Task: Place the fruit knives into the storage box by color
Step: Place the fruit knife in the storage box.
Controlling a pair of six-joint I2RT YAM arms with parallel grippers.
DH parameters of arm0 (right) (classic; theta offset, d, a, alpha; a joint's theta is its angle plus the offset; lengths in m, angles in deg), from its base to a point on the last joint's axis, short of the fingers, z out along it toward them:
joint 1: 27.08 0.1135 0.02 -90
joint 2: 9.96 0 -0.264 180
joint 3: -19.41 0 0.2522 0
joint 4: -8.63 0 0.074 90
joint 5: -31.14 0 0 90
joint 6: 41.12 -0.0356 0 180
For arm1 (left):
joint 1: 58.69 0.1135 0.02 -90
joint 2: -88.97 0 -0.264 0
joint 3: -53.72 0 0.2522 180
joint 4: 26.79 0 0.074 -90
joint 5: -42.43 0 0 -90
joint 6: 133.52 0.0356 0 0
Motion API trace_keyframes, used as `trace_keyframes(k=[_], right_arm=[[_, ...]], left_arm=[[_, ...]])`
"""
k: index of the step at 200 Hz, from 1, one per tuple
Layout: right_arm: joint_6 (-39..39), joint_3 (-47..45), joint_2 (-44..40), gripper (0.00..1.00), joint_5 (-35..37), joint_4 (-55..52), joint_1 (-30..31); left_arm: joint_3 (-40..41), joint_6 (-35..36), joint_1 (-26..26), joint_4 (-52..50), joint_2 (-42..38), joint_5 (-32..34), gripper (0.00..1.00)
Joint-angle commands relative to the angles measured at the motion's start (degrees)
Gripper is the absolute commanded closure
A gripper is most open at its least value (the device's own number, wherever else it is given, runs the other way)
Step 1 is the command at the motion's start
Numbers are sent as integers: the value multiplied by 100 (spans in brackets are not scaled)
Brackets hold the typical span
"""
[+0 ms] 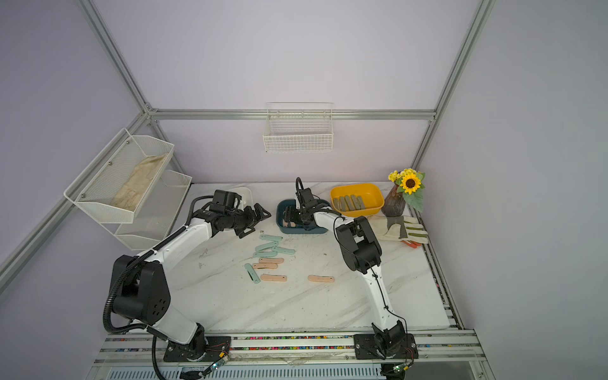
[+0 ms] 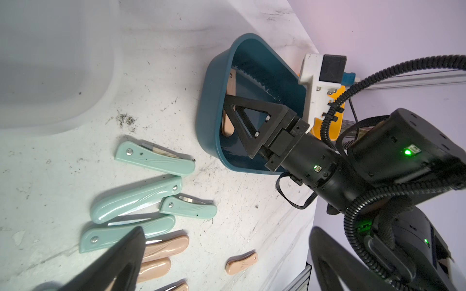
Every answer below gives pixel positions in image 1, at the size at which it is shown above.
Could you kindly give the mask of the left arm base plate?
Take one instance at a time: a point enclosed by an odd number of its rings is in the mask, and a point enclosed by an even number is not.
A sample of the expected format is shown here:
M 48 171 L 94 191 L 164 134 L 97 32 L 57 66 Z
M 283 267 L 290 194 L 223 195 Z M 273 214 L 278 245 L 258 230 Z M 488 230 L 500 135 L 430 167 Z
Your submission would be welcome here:
M 165 363 L 213 363 L 222 353 L 228 354 L 231 348 L 229 336 L 205 336 L 195 338 L 188 345 L 169 342 L 163 356 Z

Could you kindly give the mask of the dark teal storage box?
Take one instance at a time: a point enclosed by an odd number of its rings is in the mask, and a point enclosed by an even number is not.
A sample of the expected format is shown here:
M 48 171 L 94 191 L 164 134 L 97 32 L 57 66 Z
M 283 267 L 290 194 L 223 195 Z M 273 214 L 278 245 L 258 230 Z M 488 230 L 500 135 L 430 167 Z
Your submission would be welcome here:
M 326 234 L 328 230 L 323 227 L 316 227 L 311 230 L 307 230 L 304 227 L 294 227 L 294 228 L 284 228 L 281 226 L 281 219 L 285 216 L 285 212 L 289 207 L 295 206 L 294 199 L 285 199 L 278 203 L 276 213 L 275 213 L 275 221 L 283 234 L 299 234 L 299 235 L 312 235 L 312 234 Z

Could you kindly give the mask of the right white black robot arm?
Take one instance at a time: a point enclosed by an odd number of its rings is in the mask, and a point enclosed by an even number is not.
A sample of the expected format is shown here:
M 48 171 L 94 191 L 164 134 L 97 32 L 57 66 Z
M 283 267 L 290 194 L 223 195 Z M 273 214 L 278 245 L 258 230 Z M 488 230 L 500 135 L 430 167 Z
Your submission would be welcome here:
M 394 356 L 407 341 L 407 321 L 394 312 L 382 273 L 382 248 L 364 217 L 350 218 L 326 205 L 305 209 L 288 207 L 284 219 L 306 229 L 324 228 L 333 234 L 347 267 L 365 283 L 375 349 L 381 357 Z

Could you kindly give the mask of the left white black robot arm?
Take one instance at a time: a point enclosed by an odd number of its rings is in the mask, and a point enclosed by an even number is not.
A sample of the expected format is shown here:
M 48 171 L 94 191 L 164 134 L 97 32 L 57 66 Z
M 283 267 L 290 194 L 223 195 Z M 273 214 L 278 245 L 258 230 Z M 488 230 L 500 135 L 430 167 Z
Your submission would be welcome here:
M 217 234 L 244 238 L 272 214 L 253 201 L 248 188 L 216 190 L 196 197 L 183 226 L 136 256 L 120 256 L 112 267 L 102 324 L 110 334 L 142 329 L 177 345 L 191 345 L 204 335 L 199 323 L 172 305 L 167 275 L 190 253 Z

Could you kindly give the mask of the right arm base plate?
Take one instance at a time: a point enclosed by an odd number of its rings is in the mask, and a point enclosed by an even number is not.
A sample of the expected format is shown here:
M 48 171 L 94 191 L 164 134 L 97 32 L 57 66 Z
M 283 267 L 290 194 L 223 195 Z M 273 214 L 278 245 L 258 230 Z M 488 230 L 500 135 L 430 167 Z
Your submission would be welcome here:
M 353 337 L 356 359 L 418 359 L 419 352 L 413 334 L 406 334 L 389 342 L 375 334 L 356 334 Z

